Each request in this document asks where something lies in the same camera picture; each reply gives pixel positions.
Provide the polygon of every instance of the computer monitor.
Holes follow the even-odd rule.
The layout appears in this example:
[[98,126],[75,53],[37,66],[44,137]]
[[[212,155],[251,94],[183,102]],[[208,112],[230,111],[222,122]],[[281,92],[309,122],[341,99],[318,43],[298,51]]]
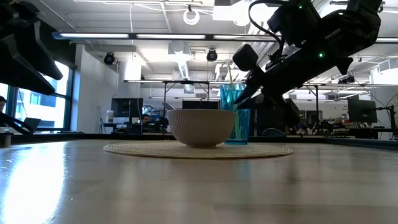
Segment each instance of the computer monitor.
[[349,121],[377,123],[376,103],[369,100],[347,99]]
[[214,109],[218,110],[219,101],[182,101],[183,109]]
[[113,98],[111,107],[113,116],[115,118],[139,118],[142,116],[143,102],[142,98]]

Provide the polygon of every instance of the straw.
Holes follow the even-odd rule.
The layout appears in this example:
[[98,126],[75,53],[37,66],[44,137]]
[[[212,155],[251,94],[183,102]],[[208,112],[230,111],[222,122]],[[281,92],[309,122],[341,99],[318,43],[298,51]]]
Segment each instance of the straw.
[[232,80],[232,73],[231,73],[231,67],[229,66],[229,60],[226,61],[227,64],[227,68],[228,68],[228,74],[229,74],[229,84],[233,84],[233,80]]

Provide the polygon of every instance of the security camera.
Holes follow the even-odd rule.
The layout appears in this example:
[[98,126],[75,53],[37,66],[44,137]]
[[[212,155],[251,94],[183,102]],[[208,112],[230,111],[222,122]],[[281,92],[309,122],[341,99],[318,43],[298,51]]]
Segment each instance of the security camera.
[[116,64],[116,62],[117,62],[117,60],[116,60],[116,58],[114,57],[114,52],[108,52],[108,53],[106,53],[106,56],[105,56],[105,58],[104,58],[104,63],[105,63],[106,65],[114,65],[114,64]]
[[217,60],[217,52],[215,49],[210,49],[209,52],[207,53],[207,57],[206,57],[208,62],[214,62],[215,60]]

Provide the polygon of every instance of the ceiling light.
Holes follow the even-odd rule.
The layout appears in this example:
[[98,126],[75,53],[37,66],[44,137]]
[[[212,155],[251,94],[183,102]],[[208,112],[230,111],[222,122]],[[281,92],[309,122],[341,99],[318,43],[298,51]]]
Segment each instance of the ceiling light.
[[129,83],[163,83],[163,81],[160,81],[160,80],[124,80],[124,82],[129,82]]
[[214,35],[215,40],[239,40],[254,42],[276,42],[276,40],[268,35]]
[[207,53],[207,57],[206,57],[207,61],[208,62],[214,62],[214,61],[217,60],[217,58],[218,58],[218,56],[217,56],[216,50],[215,49],[210,49],[209,52]]
[[379,44],[396,44],[396,43],[398,43],[398,38],[379,37],[379,38],[377,38],[376,43],[379,43]]
[[114,65],[114,64],[116,64],[116,62],[117,62],[117,60],[116,60],[116,58],[114,57],[114,52],[108,52],[108,53],[106,53],[106,56],[105,56],[105,58],[104,58],[104,63],[105,63],[106,65]]
[[129,34],[80,34],[80,33],[61,33],[64,38],[85,38],[85,39],[128,39]]
[[206,35],[196,34],[137,34],[137,39],[204,40]]
[[398,87],[398,85],[384,84],[337,84],[337,83],[304,83],[303,86],[334,86],[334,87]]
[[[195,17],[193,19],[188,19],[188,13],[192,11],[195,13]],[[192,11],[186,10],[184,12],[184,15],[182,16],[184,22],[188,25],[195,25],[199,22],[200,19],[199,12],[197,10],[192,10]]]

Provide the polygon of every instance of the table surface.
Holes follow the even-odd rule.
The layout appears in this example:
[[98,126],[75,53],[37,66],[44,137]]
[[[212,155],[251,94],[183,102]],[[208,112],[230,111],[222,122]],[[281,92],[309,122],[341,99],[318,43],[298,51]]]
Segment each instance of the table surface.
[[398,223],[398,153],[327,144],[187,160],[79,140],[0,149],[0,223]]

